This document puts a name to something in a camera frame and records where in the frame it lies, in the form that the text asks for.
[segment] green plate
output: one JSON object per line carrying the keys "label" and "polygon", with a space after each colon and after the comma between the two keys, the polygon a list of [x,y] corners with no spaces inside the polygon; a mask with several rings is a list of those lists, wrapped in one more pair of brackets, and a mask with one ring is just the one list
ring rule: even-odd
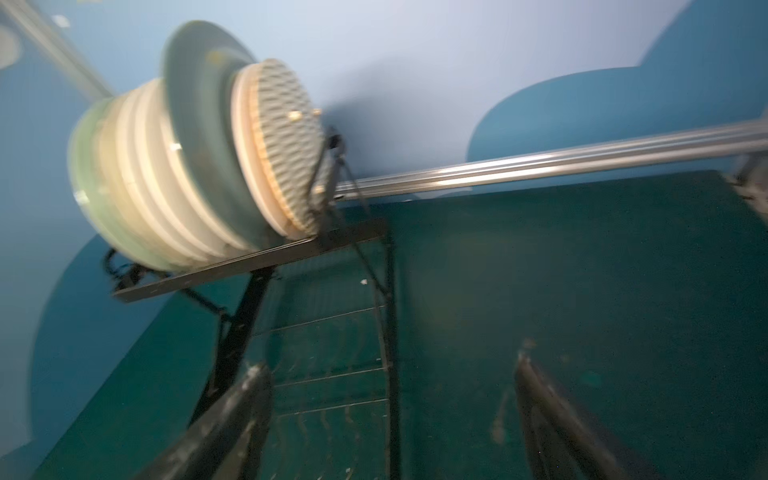
{"label": "green plate", "polygon": [[255,63],[220,27],[190,22],[165,48],[170,119],[195,187],[214,212],[255,249],[282,243],[253,201],[232,137],[230,96],[237,72]]}
{"label": "green plate", "polygon": [[74,198],[96,231],[126,257],[156,270],[179,270],[178,266],[147,249],[144,242],[123,225],[120,212],[105,195],[104,179],[94,156],[94,140],[112,101],[107,99],[94,104],[70,136],[68,167]]}

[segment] black metal dish rack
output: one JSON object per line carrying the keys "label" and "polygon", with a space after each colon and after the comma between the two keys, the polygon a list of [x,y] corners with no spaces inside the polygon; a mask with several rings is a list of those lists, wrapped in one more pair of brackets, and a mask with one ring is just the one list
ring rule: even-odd
{"label": "black metal dish rack", "polygon": [[[359,191],[362,208],[367,214],[366,220],[348,224],[343,212],[336,207],[336,185],[339,183],[342,170],[356,185],[355,179],[346,165],[345,152],[346,148],[341,136],[335,131],[330,131],[319,153],[313,175],[313,179],[318,177],[321,163],[326,160],[326,155],[330,153],[332,164],[327,182],[321,187],[317,187],[315,181],[310,182],[307,191],[308,198],[313,189],[324,193],[319,207],[313,211],[320,225],[319,233],[314,237],[178,275],[157,272],[138,264],[127,266],[127,270],[121,272],[111,265],[116,252],[111,250],[107,253],[104,258],[104,268],[117,282],[113,296],[118,299],[124,302],[134,302],[164,293],[181,291],[203,308],[211,311],[219,319],[218,338],[214,347],[214,365],[191,415],[189,429],[177,443],[169,447],[147,466],[138,478],[256,478],[261,451],[266,441],[269,418],[279,421],[292,415],[320,412],[325,425],[326,412],[345,409],[349,417],[350,407],[376,403],[381,403],[386,408],[386,414],[383,415],[386,417],[383,451],[385,476],[391,479],[400,478],[394,245],[386,221],[370,216],[365,199]],[[363,252],[360,245],[371,240],[379,240],[383,245],[386,264],[383,281],[376,275],[368,256]],[[353,315],[361,311],[352,311],[253,333],[260,305],[278,266],[346,247],[354,249],[370,279],[373,305],[366,310],[372,311],[375,317],[379,343],[377,360],[380,360],[380,365],[365,366],[365,368],[356,368],[350,365],[344,372],[327,372],[313,378],[274,383],[269,368],[261,364],[249,368],[243,380],[236,383],[240,365],[243,362],[243,355],[254,336],[270,335],[277,330],[316,326],[318,323]],[[193,290],[194,287],[204,283],[242,273],[249,273],[250,279],[240,305],[234,313],[227,312],[226,309]],[[312,382],[333,381],[342,377],[371,372],[384,373],[386,392],[383,396],[356,399],[352,402],[335,402],[332,405],[282,412],[279,415],[272,413],[274,389]],[[227,470],[227,474],[215,473],[217,470],[221,472],[224,469]],[[351,478],[353,474],[353,469],[348,468],[346,477]]]}

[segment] green mat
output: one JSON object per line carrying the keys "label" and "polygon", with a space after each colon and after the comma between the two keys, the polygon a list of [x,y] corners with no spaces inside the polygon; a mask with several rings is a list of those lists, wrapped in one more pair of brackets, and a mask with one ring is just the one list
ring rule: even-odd
{"label": "green mat", "polygon": [[[717,174],[375,210],[390,219],[396,244],[404,478],[529,478],[511,384],[523,347],[668,478],[764,478],[768,234]],[[290,268],[270,285],[257,328],[372,305],[350,252]],[[204,290],[233,306],[244,285],[236,278]],[[360,342],[360,352],[372,351],[370,320],[361,313],[256,336],[248,361],[283,359],[283,380],[350,358],[374,362],[352,357]],[[35,477],[118,479],[141,469],[184,430],[214,329],[210,314],[171,299]],[[275,408],[351,398],[380,381],[278,392]],[[306,461],[279,478],[346,478],[348,468],[352,478],[381,475],[385,412],[373,405],[350,411],[352,428],[343,409],[329,413],[326,422],[346,427],[338,431],[309,416],[273,423],[262,478],[280,470],[281,455]],[[333,464],[319,472],[329,452]]]}

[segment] dish rack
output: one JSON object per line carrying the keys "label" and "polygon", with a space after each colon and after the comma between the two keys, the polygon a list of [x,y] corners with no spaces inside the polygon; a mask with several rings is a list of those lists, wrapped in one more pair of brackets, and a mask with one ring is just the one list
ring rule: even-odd
{"label": "dish rack", "polygon": [[[307,201],[310,201],[312,192],[324,194],[322,200],[313,206],[313,214],[320,225],[319,233],[314,237],[176,275],[158,272],[136,263],[120,269],[114,268],[112,263],[117,253],[115,250],[110,250],[104,257],[104,268],[116,282],[112,294],[121,301],[129,303],[179,291],[218,318],[214,364],[190,417],[189,429],[137,478],[256,478],[260,474],[261,453],[268,442],[269,431],[270,438],[274,438],[269,445],[281,452],[280,459],[271,465],[270,472],[261,472],[259,478],[283,478],[286,475],[292,478],[324,478],[335,468],[341,468],[338,461],[336,466],[333,465],[332,444],[338,448],[339,443],[347,442],[350,444],[348,451],[353,452],[354,458],[343,467],[341,476],[350,480],[357,475],[360,444],[366,440],[361,434],[361,422],[353,419],[356,409],[363,408],[374,409],[370,410],[372,418],[382,422],[384,439],[380,452],[383,472],[378,478],[400,478],[394,244],[386,221],[371,216],[365,198],[359,191],[362,209],[366,214],[364,220],[347,222],[343,212],[336,206],[336,185],[342,172],[356,186],[345,156],[346,145],[341,135],[334,130],[328,131],[314,168],[313,181],[306,192]],[[331,162],[330,172],[325,184],[318,184],[316,179],[324,161]],[[374,240],[378,240],[383,248],[383,278],[376,274],[371,256],[363,248]],[[276,271],[279,266],[350,247],[365,270],[366,279],[361,283],[369,285],[372,293],[370,306],[254,332],[267,287],[270,282],[279,279]],[[243,273],[248,273],[250,278],[240,304],[233,313],[193,290],[204,283]],[[370,315],[372,325],[361,319],[361,315]],[[372,342],[375,349],[369,348],[366,362],[362,365],[354,364],[361,356],[360,352],[356,352],[344,365],[328,366],[314,374],[307,372],[301,378],[282,375],[285,378],[275,380],[283,371],[290,372],[293,369],[286,366],[291,360],[286,360],[284,357],[287,353],[283,353],[283,358],[277,358],[274,362],[275,375],[262,362],[247,369],[243,379],[237,381],[252,338],[316,329],[330,323],[347,326],[354,324],[360,339],[367,335],[362,333],[363,328],[372,327],[375,330],[376,340]],[[363,382],[362,385],[369,386],[368,391],[358,386],[354,395],[349,394],[341,399],[323,398],[319,403],[313,396],[315,404],[312,408],[297,408],[306,405],[309,400],[307,397],[310,396],[306,390],[302,394],[301,389],[308,386],[322,389],[321,386],[332,382],[351,381],[371,375],[382,377],[380,383],[383,388],[377,386],[377,381]],[[293,390],[293,395],[283,395],[282,405],[276,402],[276,410],[273,411],[273,397],[279,398],[280,394],[290,390]],[[291,419],[296,420],[293,424],[300,431],[300,438],[296,441],[286,436],[286,424]],[[311,429],[306,426],[308,422],[321,426]],[[308,448],[327,452],[320,462],[320,472],[311,472],[306,468],[306,458],[292,461],[290,455],[287,455],[287,452],[298,452],[297,455],[301,457],[300,451],[306,452]]]}

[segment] stacked plates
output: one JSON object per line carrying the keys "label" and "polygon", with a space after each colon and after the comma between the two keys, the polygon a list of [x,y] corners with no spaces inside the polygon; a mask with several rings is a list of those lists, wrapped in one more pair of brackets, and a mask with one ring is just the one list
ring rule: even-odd
{"label": "stacked plates", "polygon": [[296,75],[206,22],[177,31],[163,73],[72,132],[74,196],[104,239],[185,271],[317,233],[330,162]]}

